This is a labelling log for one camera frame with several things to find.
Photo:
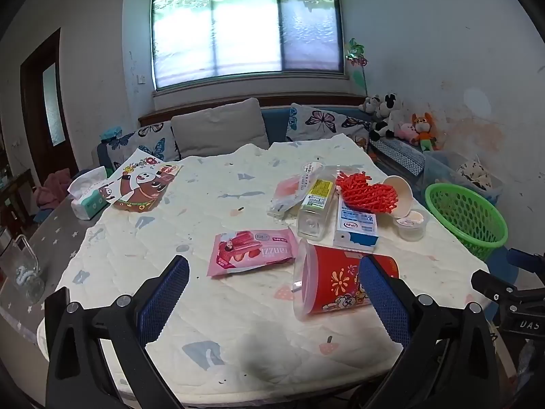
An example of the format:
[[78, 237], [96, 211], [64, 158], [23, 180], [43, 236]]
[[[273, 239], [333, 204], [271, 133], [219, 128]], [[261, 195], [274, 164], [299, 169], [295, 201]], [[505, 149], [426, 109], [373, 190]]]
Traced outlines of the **red cartoon paper cup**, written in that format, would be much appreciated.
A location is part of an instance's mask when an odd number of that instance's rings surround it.
[[292, 284], [296, 317], [304, 320], [321, 313], [369, 305], [359, 281], [359, 262], [364, 256], [301, 240]]

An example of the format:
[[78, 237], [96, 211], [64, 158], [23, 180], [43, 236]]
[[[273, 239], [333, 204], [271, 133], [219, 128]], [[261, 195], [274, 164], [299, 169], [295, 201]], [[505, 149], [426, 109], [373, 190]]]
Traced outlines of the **blue white milk carton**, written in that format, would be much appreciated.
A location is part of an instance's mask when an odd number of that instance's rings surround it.
[[376, 215], [352, 210], [339, 198], [333, 245], [354, 251], [373, 252], [378, 239]]

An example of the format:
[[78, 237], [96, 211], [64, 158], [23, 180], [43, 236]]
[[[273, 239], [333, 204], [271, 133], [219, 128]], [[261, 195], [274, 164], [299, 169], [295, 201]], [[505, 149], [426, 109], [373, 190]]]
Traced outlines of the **pink snack wrapper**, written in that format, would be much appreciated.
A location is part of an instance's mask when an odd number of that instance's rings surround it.
[[208, 277], [222, 277], [290, 261], [297, 238], [289, 228], [219, 233], [214, 238]]

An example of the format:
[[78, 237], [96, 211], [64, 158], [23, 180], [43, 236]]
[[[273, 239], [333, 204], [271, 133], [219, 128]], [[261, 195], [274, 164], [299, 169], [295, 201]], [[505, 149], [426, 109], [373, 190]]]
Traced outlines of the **red foam fruit net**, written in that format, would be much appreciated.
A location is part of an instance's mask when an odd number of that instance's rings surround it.
[[369, 213], [391, 213], [397, 206], [398, 195], [392, 186], [371, 184], [371, 178], [362, 173], [341, 172], [336, 177], [336, 186], [349, 209]]

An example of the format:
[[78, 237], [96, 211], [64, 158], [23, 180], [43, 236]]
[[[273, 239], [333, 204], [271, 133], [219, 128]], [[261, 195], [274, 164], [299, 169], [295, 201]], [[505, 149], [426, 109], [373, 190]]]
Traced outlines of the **clear bottle yellow label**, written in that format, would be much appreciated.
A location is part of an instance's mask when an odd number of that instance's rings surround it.
[[336, 173], [332, 166], [323, 167], [303, 199], [297, 215], [297, 233], [300, 237], [322, 240], [334, 205], [335, 191]]

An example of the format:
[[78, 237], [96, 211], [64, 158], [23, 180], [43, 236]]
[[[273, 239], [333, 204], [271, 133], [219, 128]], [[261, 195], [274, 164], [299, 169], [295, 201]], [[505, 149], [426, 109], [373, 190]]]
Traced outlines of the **small pudding cup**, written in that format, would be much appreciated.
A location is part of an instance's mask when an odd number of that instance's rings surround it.
[[418, 209], [409, 211], [405, 217], [393, 220], [398, 235], [409, 242], [415, 242], [424, 237], [427, 223], [428, 214]]

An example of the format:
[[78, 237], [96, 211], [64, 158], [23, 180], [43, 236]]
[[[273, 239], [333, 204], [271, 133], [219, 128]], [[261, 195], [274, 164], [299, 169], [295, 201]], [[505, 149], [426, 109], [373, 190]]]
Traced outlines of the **green plastic basket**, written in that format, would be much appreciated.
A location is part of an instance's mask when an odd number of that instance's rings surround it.
[[508, 227], [499, 211], [483, 196], [463, 186], [434, 183], [425, 190], [431, 214], [466, 249], [483, 262], [508, 238]]

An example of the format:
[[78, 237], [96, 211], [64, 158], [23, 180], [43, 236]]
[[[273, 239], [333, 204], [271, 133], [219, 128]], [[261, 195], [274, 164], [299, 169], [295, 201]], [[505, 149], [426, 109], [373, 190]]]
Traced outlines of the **butterfly pillow left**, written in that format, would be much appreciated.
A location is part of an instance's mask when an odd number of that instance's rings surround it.
[[136, 150], [145, 151], [164, 162], [181, 159], [171, 122], [166, 121], [111, 139], [105, 144], [102, 164], [116, 170]]

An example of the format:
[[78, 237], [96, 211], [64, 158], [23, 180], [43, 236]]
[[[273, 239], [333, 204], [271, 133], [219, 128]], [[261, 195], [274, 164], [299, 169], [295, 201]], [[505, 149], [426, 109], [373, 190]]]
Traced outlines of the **clear plastic bag pink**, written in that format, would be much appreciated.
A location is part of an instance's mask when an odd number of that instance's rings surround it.
[[323, 164], [311, 162], [304, 164], [298, 175], [279, 182], [267, 209], [267, 215], [283, 220], [303, 202], [323, 171]]

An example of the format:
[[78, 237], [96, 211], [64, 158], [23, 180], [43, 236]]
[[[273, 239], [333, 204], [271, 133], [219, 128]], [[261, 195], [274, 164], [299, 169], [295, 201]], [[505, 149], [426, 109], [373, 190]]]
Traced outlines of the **cow plush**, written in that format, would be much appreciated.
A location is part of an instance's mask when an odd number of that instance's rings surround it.
[[394, 138], [394, 121], [401, 115], [402, 102], [394, 92], [387, 93], [373, 114], [370, 128], [370, 140]]

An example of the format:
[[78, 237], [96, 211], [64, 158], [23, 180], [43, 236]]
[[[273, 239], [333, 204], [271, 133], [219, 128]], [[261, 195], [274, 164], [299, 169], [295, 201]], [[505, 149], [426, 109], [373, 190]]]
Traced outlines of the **grey plush toy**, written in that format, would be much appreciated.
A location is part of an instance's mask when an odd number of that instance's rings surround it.
[[380, 97], [375, 95], [366, 97], [362, 104], [358, 106], [358, 110], [367, 115], [374, 115], [380, 107]]

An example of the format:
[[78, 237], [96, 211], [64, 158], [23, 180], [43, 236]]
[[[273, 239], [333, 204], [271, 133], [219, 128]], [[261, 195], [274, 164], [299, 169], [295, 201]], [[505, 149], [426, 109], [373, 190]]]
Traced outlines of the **dark wooden door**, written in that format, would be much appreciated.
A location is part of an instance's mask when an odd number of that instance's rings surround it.
[[63, 169], [78, 172], [64, 115], [59, 58], [60, 31], [55, 31], [20, 66], [25, 132], [40, 183]]

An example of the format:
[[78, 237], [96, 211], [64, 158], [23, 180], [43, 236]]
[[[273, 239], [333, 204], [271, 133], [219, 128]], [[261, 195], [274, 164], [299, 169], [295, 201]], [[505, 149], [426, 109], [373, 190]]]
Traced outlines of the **butterfly pillow right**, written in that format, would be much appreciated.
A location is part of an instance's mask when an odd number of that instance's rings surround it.
[[325, 139], [338, 134], [345, 134], [367, 151], [370, 122], [322, 108], [291, 104], [285, 133], [287, 141]]

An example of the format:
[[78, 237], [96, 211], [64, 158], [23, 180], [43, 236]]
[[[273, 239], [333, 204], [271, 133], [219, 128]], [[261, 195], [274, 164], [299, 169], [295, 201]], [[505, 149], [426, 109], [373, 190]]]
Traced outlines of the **blue sofa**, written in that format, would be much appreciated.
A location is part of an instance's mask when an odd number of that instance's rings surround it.
[[[344, 115], [347, 115], [347, 116], [354, 116], [355, 118], [364, 119], [366, 121], [369, 121], [371, 125], [370, 117], [354, 107], [334, 106], [334, 107], [330, 107], [328, 110], [334, 111], [336, 113], [343, 113]], [[287, 128], [289, 111], [290, 111], [290, 107], [267, 108], [267, 109], [263, 108], [261, 110], [262, 117], [265, 122], [268, 140], [270, 143], [287, 141], [285, 133]], [[96, 149], [91, 152], [91, 157], [94, 164], [98, 166], [100, 165], [104, 166], [102, 163], [104, 162], [104, 158], [105, 158], [105, 144], [109, 141], [110, 140], [101, 142], [100, 144], [97, 145]], [[374, 149], [370, 145], [370, 142], [371, 140], [369, 141], [368, 151]], [[107, 167], [107, 166], [104, 166], [104, 167], [106, 168], [106, 171], [109, 173], [114, 171], [110, 167]]]

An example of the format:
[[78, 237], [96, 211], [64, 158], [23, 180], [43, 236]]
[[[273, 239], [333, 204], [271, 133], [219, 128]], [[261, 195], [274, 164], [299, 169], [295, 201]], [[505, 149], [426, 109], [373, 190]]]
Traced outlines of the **window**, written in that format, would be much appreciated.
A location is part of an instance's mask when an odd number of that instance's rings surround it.
[[339, 0], [151, 0], [157, 90], [254, 74], [344, 71]]

